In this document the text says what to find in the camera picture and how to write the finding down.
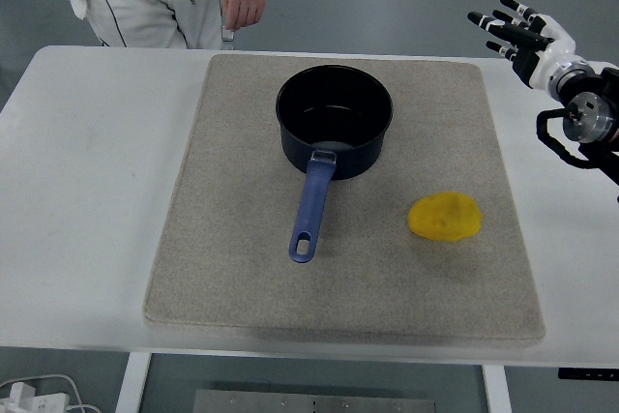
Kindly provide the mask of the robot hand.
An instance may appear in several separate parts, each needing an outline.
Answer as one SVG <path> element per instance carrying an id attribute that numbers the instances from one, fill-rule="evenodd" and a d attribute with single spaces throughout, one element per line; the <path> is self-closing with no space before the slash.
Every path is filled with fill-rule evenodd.
<path id="1" fill-rule="evenodd" d="M 470 12 L 467 19 L 492 36 L 486 47 L 508 60 L 521 82 L 547 91 L 556 72 L 580 60 L 574 39 L 549 15 L 516 0 L 500 3 L 505 12 Z"/>

